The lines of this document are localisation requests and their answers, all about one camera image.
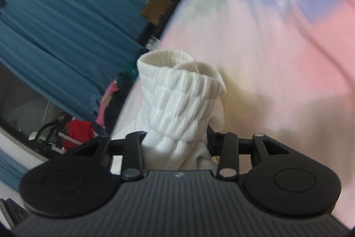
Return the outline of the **pastel tie-dye bed sheet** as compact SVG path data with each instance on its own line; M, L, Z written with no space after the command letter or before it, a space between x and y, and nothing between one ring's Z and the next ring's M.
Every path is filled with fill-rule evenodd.
M354 226L354 0L182 0L160 46L221 73L225 131L264 133L334 170L334 214Z

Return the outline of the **blue curtain right panel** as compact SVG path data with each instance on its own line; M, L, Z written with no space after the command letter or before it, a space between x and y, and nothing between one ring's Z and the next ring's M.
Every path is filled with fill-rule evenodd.
M108 84L144 53L145 0L3 0L1 63L72 116L93 121Z

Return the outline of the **blue curtain left panel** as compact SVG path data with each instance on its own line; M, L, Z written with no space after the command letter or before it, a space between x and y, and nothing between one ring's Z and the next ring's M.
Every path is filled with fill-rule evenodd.
M19 192L20 180L28 169L18 163L11 156L0 150L0 178L3 183Z

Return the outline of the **red garment on rack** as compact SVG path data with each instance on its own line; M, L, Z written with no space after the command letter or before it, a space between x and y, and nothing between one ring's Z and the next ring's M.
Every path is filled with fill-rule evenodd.
M86 143L95 137L91 122L78 119L74 119L66 124L65 134L80 143Z

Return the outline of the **blue curtain panel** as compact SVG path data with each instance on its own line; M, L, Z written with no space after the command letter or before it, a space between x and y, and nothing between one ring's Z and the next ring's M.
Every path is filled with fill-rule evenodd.
M145 0L3 0L1 63L72 116L93 121L108 84L144 53Z
M28 169L18 163L11 156L0 150L0 178L3 183L19 192L20 180Z

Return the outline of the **dark window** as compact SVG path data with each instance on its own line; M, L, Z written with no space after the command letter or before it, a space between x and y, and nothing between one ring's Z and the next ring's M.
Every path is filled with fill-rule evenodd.
M41 153L30 135L63 114L59 107L34 91L1 65L1 150L26 168L59 155L48 144Z

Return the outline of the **white sweatshirt with striped trim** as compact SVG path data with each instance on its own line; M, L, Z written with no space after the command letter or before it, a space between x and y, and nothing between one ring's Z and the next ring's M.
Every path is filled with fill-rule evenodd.
M121 139L144 131L144 169L211 170L217 165L207 147L207 128L222 131L221 101L226 86L219 71L186 52L161 49L137 61L138 83L112 132Z

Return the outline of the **pink garment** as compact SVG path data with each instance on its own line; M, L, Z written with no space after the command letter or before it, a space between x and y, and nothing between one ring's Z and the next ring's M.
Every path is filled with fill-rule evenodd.
M104 123L105 110L112 100L112 95L118 91L119 88L117 86L117 79L115 79L110 83L110 85L108 85L104 95L101 98L96 123L104 129L106 128Z

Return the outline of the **green garment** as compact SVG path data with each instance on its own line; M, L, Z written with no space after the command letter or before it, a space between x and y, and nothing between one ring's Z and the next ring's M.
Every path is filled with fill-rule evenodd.
M124 71L124 77L128 80L131 84L133 84L139 75L138 68L137 68L137 61L130 61L126 65L126 69Z

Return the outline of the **black garment pile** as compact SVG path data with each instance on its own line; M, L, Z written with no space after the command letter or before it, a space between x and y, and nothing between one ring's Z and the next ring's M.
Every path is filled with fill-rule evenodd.
M103 121L105 125L105 130L108 134L111 134L118 120L120 111L129 95L130 89L134 84L134 78L128 73L120 73L116 82L116 89L113 94L111 94L111 100L105 109L103 115Z

